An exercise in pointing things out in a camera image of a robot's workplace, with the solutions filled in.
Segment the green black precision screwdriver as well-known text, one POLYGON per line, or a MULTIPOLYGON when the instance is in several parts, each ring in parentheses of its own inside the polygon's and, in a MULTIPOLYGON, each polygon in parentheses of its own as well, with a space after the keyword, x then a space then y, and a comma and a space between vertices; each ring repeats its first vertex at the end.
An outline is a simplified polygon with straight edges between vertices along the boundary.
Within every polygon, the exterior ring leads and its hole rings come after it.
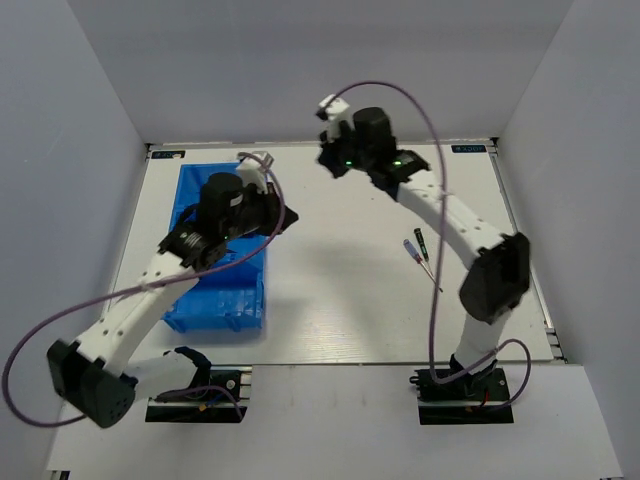
POLYGON ((418 246, 424 261, 428 263, 430 261, 430 257, 429 257, 429 252, 426 246, 426 242, 425 242, 422 230, 420 228, 415 228, 414 236, 416 238, 416 241, 418 243, 418 246))

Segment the blue red precision screwdriver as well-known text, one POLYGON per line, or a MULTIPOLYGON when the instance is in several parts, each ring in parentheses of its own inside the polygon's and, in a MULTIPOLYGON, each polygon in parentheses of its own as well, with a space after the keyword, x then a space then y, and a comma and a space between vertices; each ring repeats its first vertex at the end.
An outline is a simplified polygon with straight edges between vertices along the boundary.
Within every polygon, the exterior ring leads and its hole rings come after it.
POLYGON ((421 254, 418 252, 418 250, 413 245, 413 243, 410 240, 405 239, 403 241, 403 246, 405 250, 408 252, 408 254, 410 255, 410 257, 424 270, 424 272, 427 274, 430 280, 433 283, 436 283, 435 276, 432 273, 430 267, 428 266, 427 262, 421 257, 421 254))

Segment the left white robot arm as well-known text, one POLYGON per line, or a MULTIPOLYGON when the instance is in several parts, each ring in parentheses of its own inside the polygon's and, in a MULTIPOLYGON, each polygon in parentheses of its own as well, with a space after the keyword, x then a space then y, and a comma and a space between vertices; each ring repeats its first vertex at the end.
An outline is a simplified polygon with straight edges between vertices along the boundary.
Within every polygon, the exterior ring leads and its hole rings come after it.
POLYGON ((58 340, 49 348, 56 393, 101 428, 115 425, 140 400, 205 396, 211 363, 194 349, 176 347, 149 361, 129 361, 169 308, 220 263, 230 241, 251 234, 272 238, 298 220, 275 187, 231 173, 211 175, 198 202, 183 210, 159 243, 138 286, 72 342, 58 340))

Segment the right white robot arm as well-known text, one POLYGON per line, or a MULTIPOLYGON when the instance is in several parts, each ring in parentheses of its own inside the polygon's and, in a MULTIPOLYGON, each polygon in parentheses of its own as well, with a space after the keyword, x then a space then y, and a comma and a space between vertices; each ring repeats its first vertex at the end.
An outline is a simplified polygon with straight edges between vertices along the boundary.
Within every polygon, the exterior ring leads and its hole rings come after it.
POLYGON ((379 107, 351 113, 340 98, 327 97, 316 112, 325 122, 319 164, 334 177, 350 170, 416 214, 439 234, 467 270, 459 288, 466 317, 449 370, 430 371, 431 385, 451 388, 472 399, 484 391, 505 343, 504 326, 530 288, 530 242, 486 223, 456 196, 446 192, 443 176, 412 150, 401 149, 391 121, 379 107))

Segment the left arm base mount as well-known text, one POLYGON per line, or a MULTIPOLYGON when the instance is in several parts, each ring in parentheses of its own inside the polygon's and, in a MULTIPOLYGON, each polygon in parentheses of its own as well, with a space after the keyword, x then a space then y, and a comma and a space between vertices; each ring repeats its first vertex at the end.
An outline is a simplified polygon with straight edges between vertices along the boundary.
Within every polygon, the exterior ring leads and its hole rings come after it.
POLYGON ((247 413, 252 384, 251 367, 214 366, 189 347, 175 353, 196 368, 190 384, 182 390, 159 394, 146 407, 147 423, 236 424, 247 413))

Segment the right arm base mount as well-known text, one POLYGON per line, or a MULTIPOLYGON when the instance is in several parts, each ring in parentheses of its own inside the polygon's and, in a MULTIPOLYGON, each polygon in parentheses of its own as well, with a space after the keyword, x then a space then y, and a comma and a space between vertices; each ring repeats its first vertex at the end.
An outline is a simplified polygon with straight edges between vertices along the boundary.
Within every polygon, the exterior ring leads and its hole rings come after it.
POLYGON ((428 369, 416 370, 409 383, 417 393, 421 426, 513 424, 506 375, 495 368, 471 383, 464 378, 436 384, 428 369))

